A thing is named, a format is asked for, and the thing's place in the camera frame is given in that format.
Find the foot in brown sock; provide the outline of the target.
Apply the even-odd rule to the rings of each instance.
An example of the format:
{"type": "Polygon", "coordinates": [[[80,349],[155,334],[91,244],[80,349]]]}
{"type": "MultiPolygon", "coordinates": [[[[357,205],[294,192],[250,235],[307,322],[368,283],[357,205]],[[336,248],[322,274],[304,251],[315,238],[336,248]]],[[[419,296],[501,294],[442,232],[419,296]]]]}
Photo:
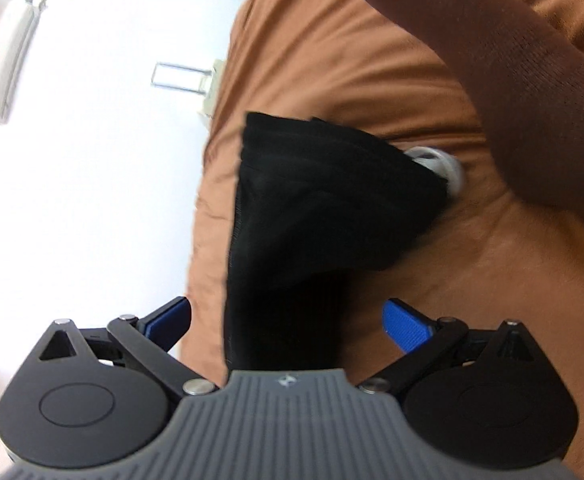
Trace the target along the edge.
{"type": "Polygon", "coordinates": [[[584,221],[584,53],[521,0],[365,1],[455,74],[512,191],[584,221]]]}

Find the black corduroy pants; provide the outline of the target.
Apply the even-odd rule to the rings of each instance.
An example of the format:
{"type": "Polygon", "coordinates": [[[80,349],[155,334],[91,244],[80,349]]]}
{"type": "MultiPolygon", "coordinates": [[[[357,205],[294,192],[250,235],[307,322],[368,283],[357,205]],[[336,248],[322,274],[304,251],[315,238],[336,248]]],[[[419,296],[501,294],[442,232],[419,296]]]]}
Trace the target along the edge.
{"type": "Polygon", "coordinates": [[[458,160],[313,118],[249,113],[229,248],[230,370],[338,367],[361,280],[392,266],[463,185],[458,160]]]}

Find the orange bed cover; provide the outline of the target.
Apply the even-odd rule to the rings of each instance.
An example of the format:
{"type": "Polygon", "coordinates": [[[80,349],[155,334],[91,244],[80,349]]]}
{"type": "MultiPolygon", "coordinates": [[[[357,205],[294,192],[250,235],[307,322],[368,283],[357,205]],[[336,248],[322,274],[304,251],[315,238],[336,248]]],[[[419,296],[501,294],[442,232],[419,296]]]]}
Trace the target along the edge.
{"type": "Polygon", "coordinates": [[[584,478],[584,223],[506,188],[460,84],[363,0],[246,0],[237,13],[196,200],[183,363],[216,384],[226,379],[222,310],[248,112],[318,117],[462,162],[459,200],[414,250],[363,282],[346,333],[347,374],[362,380],[397,358],[381,326],[386,297],[478,327],[517,318],[574,396],[580,426],[566,460],[584,478]]]}

